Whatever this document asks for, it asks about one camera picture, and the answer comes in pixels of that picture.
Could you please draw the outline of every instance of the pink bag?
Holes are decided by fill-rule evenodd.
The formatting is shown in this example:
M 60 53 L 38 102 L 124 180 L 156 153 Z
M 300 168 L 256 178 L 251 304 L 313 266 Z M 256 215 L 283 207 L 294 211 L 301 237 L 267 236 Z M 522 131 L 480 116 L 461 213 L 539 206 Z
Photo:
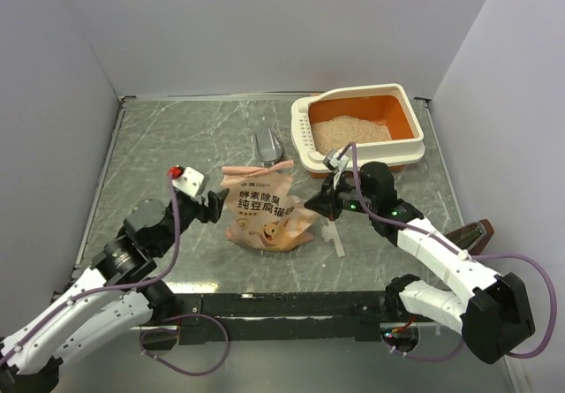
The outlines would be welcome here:
M 287 196 L 292 176 L 276 172 L 293 164 L 284 161 L 271 168 L 222 168 L 222 187 L 230 189 L 225 204 L 235 216 L 226 231 L 231 241 L 256 249 L 288 252 L 313 239 L 306 229 L 318 214 L 305 209 L 298 197 Z

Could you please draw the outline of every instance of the white litter box rim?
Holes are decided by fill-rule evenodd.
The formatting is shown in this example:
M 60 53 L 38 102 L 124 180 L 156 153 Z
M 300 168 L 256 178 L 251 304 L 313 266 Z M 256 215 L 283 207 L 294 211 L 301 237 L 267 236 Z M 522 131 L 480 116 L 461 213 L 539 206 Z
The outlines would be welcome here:
M 394 96 L 399 99 L 404 112 L 408 114 L 409 119 L 411 118 L 411 129 L 416 133 L 416 136 L 413 139 L 380 141 L 359 145 L 358 149 L 364 149 L 364 154 L 370 153 L 370 148 L 382 149 L 383 147 L 388 147 L 394 153 L 379 158 L 358 159 L 358 165 L 362 166 L 368 162 L 379 161 L 386 163 L 388 166 L 401 166 L 420 161 L 425 152 L 424 133 L 422 132 L 422 128 L 416 118 L 408 96 L 404 92 L 403 87 L 399 84 L 380 84 L 375 86 L 337 88 L 317 96 L 302 97 L 292 103 L 290 108 L 290 132 L 292 144 L 294 144 L 298 152 L 302 165 L 313 173 L 329 172 L 328 168 L 323 164 L 325 156 L 316 150 L 313 141 L 310 118 L 308 117 L 308 109 L 313 102 L 351 97 L 367 97 L 370 95 L 391 95 L 393 92 L 395 93 Z M 401 148 L 405 149 L 404 152 L 398 153 Z M 348 163 L 346 170 L 353 170 L 352 162 Z

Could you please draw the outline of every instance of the gray floor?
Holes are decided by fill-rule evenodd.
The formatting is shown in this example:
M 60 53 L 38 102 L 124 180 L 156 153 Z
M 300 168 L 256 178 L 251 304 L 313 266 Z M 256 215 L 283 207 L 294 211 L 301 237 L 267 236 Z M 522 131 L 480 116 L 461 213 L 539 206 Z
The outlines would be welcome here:
M 299 165 L 291 144 L 290 104 L 280 100 L 131 101 L 116 149 L 109 162 L 83 262 L 112 238 L 135 203 L 146 197 L 167 200 L 164 174 L 173 164 L 193 165 L 221 180 L 223 164 L 254 164 L 251 134 L 258 125 L 280 136 L 294 170 L 294 193 L 308 197 L 320 181 Z M 426 136 L 422 162 L 395 174 L 399 193 L 424 211 L 442 231 L 460 224 L 441 156 L 423 102 L 414 110 Z M 338 220 L 346 257 L 338 258 L 320 238 L 292 253 L 259 253 L 228 242 L 220 226 L 195 223 L 184 235 L 182 255 L 167 279 L 174 291 L 352 291 L 381 290 L 394 276 L 411 272 L 436 280 L 407 253 L 388 246 L 361 215 Z M 506 392 L 512 391 L 503 361 L 488 366 L 469 351 L 440 364 L 390 356 L 383 344 L 348 339 L 233 344 L 226 364 L 207 377 L 189 378 L 139 355 L 138 333 L 130 331 L 88 356 L 55 392 Z M 415 353 L 438 356 L 453 350 L 459 336 L 444 329 L 422 329 Z M 201 370 L 214 364 L 221 344 L 177 347 L 168 358 L 181 367 Z

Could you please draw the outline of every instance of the beige litter granules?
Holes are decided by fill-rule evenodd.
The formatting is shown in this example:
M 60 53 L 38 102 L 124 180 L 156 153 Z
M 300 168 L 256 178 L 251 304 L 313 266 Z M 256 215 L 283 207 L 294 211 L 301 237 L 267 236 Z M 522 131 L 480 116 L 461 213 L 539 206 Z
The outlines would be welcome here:
M 386 125 L 356 117 L 336 117 L 331 121 L 312 124 L 312 136 L 316 150 L 323 155 L 332 148 L 344 148 L 351 141 L 362 144 L 392 140 Z

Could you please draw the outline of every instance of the table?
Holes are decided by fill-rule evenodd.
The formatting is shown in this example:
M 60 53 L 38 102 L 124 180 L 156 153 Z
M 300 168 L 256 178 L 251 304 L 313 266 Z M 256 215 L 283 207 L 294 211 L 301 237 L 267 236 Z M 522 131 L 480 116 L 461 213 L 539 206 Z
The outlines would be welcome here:
M 308 175 L 292 145 L 290 105 L 296 98 L 126 100 L 82 265 L 116 235 L 138 201 L 169 200 L 165 174 L 170 166 L 192 166 L 208 174 L 208 187 L 218 190 L 223 165 L 258 165 L 252 134 L 259 127 L 270 127 L 296 164 L 290 192 L 311 197 L 321 180 Z M 460 226 L 456 202 L 426 102 L 411 103 L 424 132 L 426 154 L 421 162 L 395 173 L 396 188 L 438 230 L 448 232 Z M 346 213 L 337 220 L 346 253 L 342 258 L 321 237 L 323 218 L 310 229 L 315 240 L 290 253 L 261 252 L 229 242 L 224 232 L 231 221 L 226 211 L 217 225 L 195 222 L 187 230 L 177 265 L 165 279 L 173 292 L 378 291 L 395 276 L 408 273 L 432 285 L 440 283 L 415 258 L 374 232 L 365 215 Z M 159 268 L 169 259 L 170 255 L 161 259 Z

